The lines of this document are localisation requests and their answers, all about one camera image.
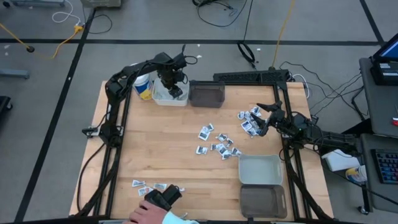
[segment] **yellow cable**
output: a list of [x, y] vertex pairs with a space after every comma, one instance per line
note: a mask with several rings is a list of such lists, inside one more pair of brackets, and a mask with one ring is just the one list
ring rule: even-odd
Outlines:
[[282, 34], [284, 33], [284, 29], [285, 29], [286, 23], [287, 23], [287, 21], [290, 19], [290, 15], [291, 15], [292, 9], [293, 9], [293, 7], [294, 7], [294, 2], [295, 2], [295, 0], [292, 0], [292, 2], [290, 3], [289, 12], [287, 13], [287, 17], [286, 17], [286, 19], [285, 19], [285, 21], [284, 21], [284, 24], [282, 25], [282, 28], [281, 28], [281, 30], [280, 30], [279, 37], [278, 37], [278, 42], [276, 43], [276, 49], [275, 49], [274, 60], [272, 61], [271, 67], [274, 67], [274, 65], [275, 65], [276, 56], [277, 56], [277, 54], [278, 54], [279, 42], [280, 42], [280, 39], [282, 38]]
[[74, 36], [76, 36], [77, 33], [79, 33], [82, 30], [83, 30], [83, 27], [75, 26], [75, 32], [73, 33], [73, 35], [71, 35], [68, 39], [64, 40], [61, 44], [59, 44], [57, 46], [57, 49], [55, 49], [54, 55], [52, 57], [50, 57], [50, 59], [54, 59], [57, 56], [58, 51], [59, 51], [60, 47], [62, 46], [62, 44], [68, 42], [70, 39], [72, 39]]
[[3, 28], [7, 33], [9, 33], [14, 39], [16, 39], [18, 42], [20, 42], [23, 46], [25, 46], [27, 49], [29, 49], [29, 46], [23, 43], [15, 34], [13, 34], [11, 31], [9, 31], [2, 23], [0, 23], [0, 27]]
[[[27, 49], [30, 48], [27, 44], [23, 43], [23, 41], [21, 41], [15, 34], [13, 34], [11, 31], [9, 31], [2, 23], [0, 23], [0, 27], [3, 28], [5, 31], [7, 31], [13, 38], [15, 38], [18, 42], [20, 42], [20, 43], [21, 43], [23, 46], [25, 46]], [[55, 49], [54, 54], [53, 54], [50, 58], [48, 58], [47, 56], [42, 55], [42, 54], [40, 54], [40, 53], [37, 53], [37, 52], [35, 52], [35, 53], [36, 53], [37, 55], [39, 55], [39, 56], [41, 56], [41, 57], [44, 57], [44, 58], [47, 58], [47, 59], [54, 59], [54, 58], [57, 56], [58, 51], [60, 50], [60, 47], [61, 47], [64, 43], [66, 43], [66, 42], [68, 42], [70, 39], [72, 39], [74, 36], [76, 36], [77, 33], [79, 33], [80, 31], [83, 30], [83, 27], [82, 27], [82, 26], [74, 26], [74, 28], [75, 28], [75, 31], [74, 31], [73, 35], [71, 35], [68, 39], [64, 40], [61, 44], [58, 44], [57, 48]]]

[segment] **laptop screen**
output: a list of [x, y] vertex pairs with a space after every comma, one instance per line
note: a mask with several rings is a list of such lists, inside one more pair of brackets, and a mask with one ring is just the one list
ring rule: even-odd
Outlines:
[[398, 58], [398, 40], [381, 53], [382, 57]]

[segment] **white sleeve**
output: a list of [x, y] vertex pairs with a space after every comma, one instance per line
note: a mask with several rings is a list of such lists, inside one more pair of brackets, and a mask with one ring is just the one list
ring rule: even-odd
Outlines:
[[172, 212], [167, 212], [163, 219], [162, 224], [199, 224], [196, 221], [182, 220], [181, 218], [175, 216]]

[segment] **dark gray plastic bin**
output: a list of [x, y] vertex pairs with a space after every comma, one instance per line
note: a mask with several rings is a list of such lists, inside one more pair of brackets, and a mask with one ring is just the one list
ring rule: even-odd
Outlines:
[[225, 83], [191, 80], [189, 100], [192, 106], [220, 108], [225, 100]]
[[286, 218], [285, 191], [281, 185], [244, 184], [241, 213], [246, 218]]

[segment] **floor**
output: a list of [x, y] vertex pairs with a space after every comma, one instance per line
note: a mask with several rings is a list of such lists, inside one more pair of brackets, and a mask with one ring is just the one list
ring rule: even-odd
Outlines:
[[[73, 13], [83, 20], [80, 1], [70, 2]], [[243, 0], [228, 2], [236, 9], [241, 9], [244, 4]], [[234, 44], [243, 39], [250, 3], [248, 0], [234, 24], [220, 28], [199, 20], [191, 1], [125, 0], [121, 9], [96, 12], [96, 15], [106, 14], [112, 19], [109, 32], [89, 34], [81, 55], [76, 54], [81, 39], [78, 34], [71, 43], [62, 46], [54, 60], [41, 55], [52, 55], [57, 43], [73, 33], [77, 19], [69, 18], [60, 24], [51, 20], [54, 12], [69, 11], [68, 4], [65, 9], [27, 4], [10, 9], [0, 7], [0, 21], [40, 53], [26, 52], [22, 45], [15, 44], [6, 32], [0, 30], [0, 67], [30, 71], [28, 80], [0, 78], [0, 95], [12, 97], [14, 103], [14, 109], [3, 120], [0, 129], [0, 177], [3, 180], [0, 181], [0, 223], [12, 222], [16, 217], [64, 83], [70, 82], [70, 89], [25, 221], [68, 215], [86, 144], [80, 131], [91, 124], [100, 83], [123, 66], [152, 58], [162, 51], [176, 55], [181, 43], [189, 43], [186, 54], [201, 55], [196, 65], [184, 70], [191, 80], [211, 80], [217, 72], [252, 70]], [[370, 25], [363, 3], [368, 6], [377, 30]], [[259, 49], [254, 51], [259, 70], [266, 70], [271, 65], [275, 41], [289, 4], [289, 0], [253, 2], [246, 40], [252, 49]], [[395, 35], [398, 30], [397, 7], [398, 2], [393, 0], [298, 0], [282, 37], [275, 65], [284, 61], [305, 65], [318, 73], [324, 82], [337, 88], [359, 73], [358, 60], [372, 55], [379, 48], [381, 38], [389, 40]], [[216, 4], [201, 9], [203, 18], [217, 24], [229, 23], [229, 13]], [[56, 19], [63, 19], [62, 15], [58, 16]], [[100, 32], [108, 27], [109, 21], [102, 16], [94, 20], [90, 31]], [[72, 60], [76, 55], [80, 60], [75, 68]], [[293, 74], [302, 74], [309, 83], [321, 85], [327, 94], [331, 93], [303, 68], [288, 64], [283, 68]], [[362, 80], [358, 79], [346, 92], [361, 86]], [[323, 94], [319, 87], [309, 87], [308, 105], [312, 107], [323, 99]], [[352, 94], [345, 98], [350, 101]], [[329, 102], [325, 100], [315, 105], [312, 114]], [[364, 93], [358, 96], [357, 103], [366, 113]], [[360, 121], [341, 99], [334, 100], [317, 115], [322, 129], [336, 132]], [[356, 207], [363, 203], [361, 191], [328, 172], [325, 177], [336, 218], [364, 223], [396, 222], [398, 215], [394, 213], [375, 210], [368, 216], [361, 215], [356, 211]]]

